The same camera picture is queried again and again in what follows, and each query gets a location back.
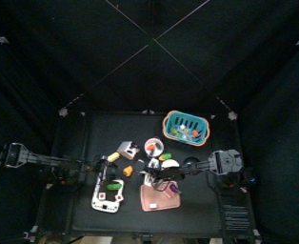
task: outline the orange object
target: orange object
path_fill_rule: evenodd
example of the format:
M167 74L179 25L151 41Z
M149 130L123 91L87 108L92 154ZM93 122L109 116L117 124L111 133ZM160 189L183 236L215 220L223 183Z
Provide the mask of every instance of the orange object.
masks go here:
M149 144L148 151L152 151L152 150L155 150L155 145L153 144Z
M194 136L199 136L200 135L199 132L198 132L198 130L194 130L192 131L192 134L194 134Z
M128 166L123 169L123 174L125 177L129 177L133 173L133 167L132 166Z

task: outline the green toy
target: green toy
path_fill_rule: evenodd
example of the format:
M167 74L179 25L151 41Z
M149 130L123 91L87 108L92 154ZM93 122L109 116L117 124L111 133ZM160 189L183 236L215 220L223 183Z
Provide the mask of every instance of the green toy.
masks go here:
M121 188L121 186L123 186L123 184L120 184L120 183L113 183L113 184L107 185L107 189L108 189L109 191L117 191L117 190Z

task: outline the black curtain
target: black curtain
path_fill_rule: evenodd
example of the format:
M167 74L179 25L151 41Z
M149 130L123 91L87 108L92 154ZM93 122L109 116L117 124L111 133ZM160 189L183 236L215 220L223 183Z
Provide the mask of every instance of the black curtain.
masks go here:
M299 243L299 52L242 113L242 143L255 166L259 230L271 243Z
M55 108L11 50L0 45L0 150L20 142L39 153L51 153L57 127ZM40 169L0 170L0 238L23 237L36 223L41 199Z

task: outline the blue object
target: blue object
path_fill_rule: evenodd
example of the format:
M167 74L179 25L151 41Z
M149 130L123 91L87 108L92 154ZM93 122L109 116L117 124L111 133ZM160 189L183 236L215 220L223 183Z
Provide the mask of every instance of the blue object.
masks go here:
M163 133L167 138L198 147L206 143L210 137L207 120L184 112L171 111L164 118L163 127ZM199 132L199 136L194 136L194 131Z

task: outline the pink object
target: pink object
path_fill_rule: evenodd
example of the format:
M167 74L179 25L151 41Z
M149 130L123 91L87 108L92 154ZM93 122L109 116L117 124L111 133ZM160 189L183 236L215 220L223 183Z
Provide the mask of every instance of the pink object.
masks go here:
M141 186L141 203L145 212L167 210L180 206L180 196L171 191L160 192L147 185Z

